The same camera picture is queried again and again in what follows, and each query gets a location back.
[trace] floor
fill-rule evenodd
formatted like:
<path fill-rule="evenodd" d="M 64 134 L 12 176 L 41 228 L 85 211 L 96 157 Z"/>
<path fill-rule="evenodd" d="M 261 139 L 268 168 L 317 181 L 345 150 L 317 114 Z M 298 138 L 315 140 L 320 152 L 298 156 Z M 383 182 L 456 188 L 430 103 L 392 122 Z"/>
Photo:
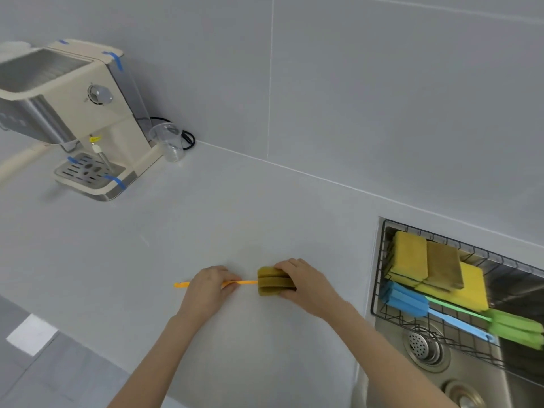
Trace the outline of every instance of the floor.
<path fill-rule="evenodd" d="M 28 315 L 0 296 L 0 406 L 105 408 L 128 374 L 61 332 L 34 357 L 17 349 L 5 339 Z"/>

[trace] drip tray grate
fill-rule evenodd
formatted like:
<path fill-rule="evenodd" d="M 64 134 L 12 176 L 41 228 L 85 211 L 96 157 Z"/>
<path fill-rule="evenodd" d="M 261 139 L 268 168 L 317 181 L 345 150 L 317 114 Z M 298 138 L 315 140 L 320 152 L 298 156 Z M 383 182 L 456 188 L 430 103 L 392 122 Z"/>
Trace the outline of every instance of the drip tray grate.
<path fill-rule="evenodd" d="M 123 166 L 110 162 L 114 168 L 112 172 L 104 162 L 93 158 L 87 153 L 78 153 L 73 159 L 75 159 L 76 163 L 67 161 L 55 169 L 55 175 L 91 189 L 101 189 L 112 181 L 104 176 L 117 177 L 125 170 Z"/>

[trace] coffee machine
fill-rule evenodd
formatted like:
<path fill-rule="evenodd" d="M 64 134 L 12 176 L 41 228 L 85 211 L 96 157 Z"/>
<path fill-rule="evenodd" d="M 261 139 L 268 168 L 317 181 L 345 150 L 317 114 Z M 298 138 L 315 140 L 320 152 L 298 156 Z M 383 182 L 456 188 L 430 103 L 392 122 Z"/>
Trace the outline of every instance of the coffee machine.
<path fill-rule="evenodd" d="M 152 123 L 123 52 L 58 40 L 0 63 L 0 127 L 83 150 L 54 171 L 95 200 L 115 198 L 160 156 Z"/>

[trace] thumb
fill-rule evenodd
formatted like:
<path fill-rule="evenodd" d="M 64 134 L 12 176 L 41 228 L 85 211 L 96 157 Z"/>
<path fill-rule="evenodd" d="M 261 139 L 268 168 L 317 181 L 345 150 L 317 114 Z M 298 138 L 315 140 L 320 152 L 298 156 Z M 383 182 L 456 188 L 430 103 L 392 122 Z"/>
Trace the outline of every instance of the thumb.
<path fill-rule="evenodd" d="M 296 303 L 296 291 L 293 289 L 283 289 L 280 292 L 280 296 L 284 299 L 287 299 L 293 303 Z"/>
<path fill-rule="evenodd" d="M 227 299 L 231 293 L 233 293 L 236 289 L 238 289 L 238 287 L 239 287 L 238 283 L 230 283 L 227 286 L 225 286 L 223 289 L 221 289 L 221 300 L 224 302 L 225 299 Z"/>

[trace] wire basket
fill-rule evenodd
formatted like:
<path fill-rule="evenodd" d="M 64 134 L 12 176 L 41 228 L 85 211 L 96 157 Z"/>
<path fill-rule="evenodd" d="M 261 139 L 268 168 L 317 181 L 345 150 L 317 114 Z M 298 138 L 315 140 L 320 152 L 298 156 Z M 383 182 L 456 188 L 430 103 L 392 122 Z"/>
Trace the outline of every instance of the wire basket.
<path fill-rule="evenodd" d="M 387 282 L 384 278 L 387 249 L 398 231 L 417 234 L 427 240 L 456 247 L 462 262 L 483 270 L 490 307 L 544 323 L 544 271 L 498 253 L 392 220 L 384 220 L 381 228 L 374 295 L 371 302 L 372 315 L 428 337 L 427 330 L 420 326 L 416 319 L 385 305 L 379 299 L 380 286 Z M 486 322 L 480 318 L 435 303 L 429 305 L 439 312 L 452 315 L 471 325 L 487 328 Z M 527 348 L 501 338 L 499 344 L 495 345 L 466 333 L 436 316 L 427 315 L 425 318 L 427 323 L 433 322 L 442 327 L 443 335 L 429 339 L 544 386 L 544 351 Z"/>

